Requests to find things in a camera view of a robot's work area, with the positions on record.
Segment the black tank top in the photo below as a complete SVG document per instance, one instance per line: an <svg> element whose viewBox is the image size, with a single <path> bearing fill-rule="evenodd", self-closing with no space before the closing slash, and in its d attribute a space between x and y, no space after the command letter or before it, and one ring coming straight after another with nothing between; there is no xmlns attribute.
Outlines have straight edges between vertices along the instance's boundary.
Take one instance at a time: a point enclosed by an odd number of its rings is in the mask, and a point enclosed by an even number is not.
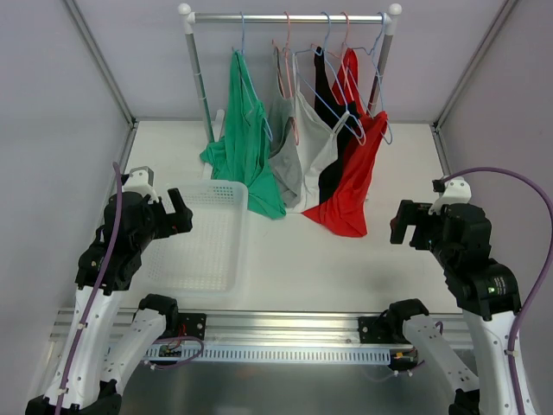
<svg viewBox="0 0 553 415"><path fill-rule="evenodd" d="M354 115L358 115L359 118L359 113L356 112L355 104L350 104L348 107L350 112L354 112ZM330 118L330 116L327 115L322 109L317 109L315 111L321 120L324 121L332 130L334 121ZM330 199L338 188L344 168L345 150L352 139L353 134L348 130L337 133L332 137L330 153L331 163L325 167L319 175L319 204L322 204Z"/></svg>

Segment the red tank top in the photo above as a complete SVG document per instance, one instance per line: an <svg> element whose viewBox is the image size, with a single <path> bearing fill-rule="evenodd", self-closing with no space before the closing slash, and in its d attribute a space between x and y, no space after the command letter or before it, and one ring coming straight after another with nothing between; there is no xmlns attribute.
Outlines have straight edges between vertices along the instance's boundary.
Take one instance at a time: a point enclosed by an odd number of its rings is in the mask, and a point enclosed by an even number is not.
<svg viewBox="0 0 553 415"><path fill-rule="evenodd" d="M358 86L359 63L355 51L349 61L351 74ZM360 145L355 138L350 141L345 150L338 188L326 202L303 212L304 216L342 237L361 238L367 235L365 198L371 185L378 149L388 125L386 112L371 116L364 104L363 108L364 114L359 112L359 121L365 132L365 144Z"/></svg>

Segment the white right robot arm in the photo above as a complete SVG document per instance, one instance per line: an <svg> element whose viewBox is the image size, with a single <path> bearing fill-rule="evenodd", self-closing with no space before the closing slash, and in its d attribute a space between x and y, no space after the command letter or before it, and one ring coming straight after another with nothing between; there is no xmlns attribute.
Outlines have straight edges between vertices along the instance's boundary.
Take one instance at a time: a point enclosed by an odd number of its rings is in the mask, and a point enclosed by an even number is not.
<svg viewBox="0 0 553 415"><path fill-rule="evenodd" d="M360 340L381 336L409 343L450 400L451 414L535 413L512 333L522 314L518 282L490 256L492 224L483 209L455 203L435 214L428 203L403 200L391 220L391 243L401 244L409 226L415 228L410 246L431 252L444 271L471 336L477 370L463 363L416 298L391 303L372 322L360 318Z"/></svg>

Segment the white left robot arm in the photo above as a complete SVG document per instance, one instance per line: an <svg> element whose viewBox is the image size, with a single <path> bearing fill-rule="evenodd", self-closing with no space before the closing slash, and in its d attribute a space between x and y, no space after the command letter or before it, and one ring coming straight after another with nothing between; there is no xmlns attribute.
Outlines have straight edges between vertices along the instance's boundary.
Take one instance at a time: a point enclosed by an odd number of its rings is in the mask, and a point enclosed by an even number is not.
<svg viewBox="0 0 553 415"><path fill-rule="evenodd" d="M180 330L176 299L143 298L131 326L113 350L111 329L142 255L155 239L192 230L192 211L177 188L168 190L174 212L137 191L119 190L105 207L105 223L79 258L73 320L47 391L27 414L117 414L124 389L150 346Z"/></svg>

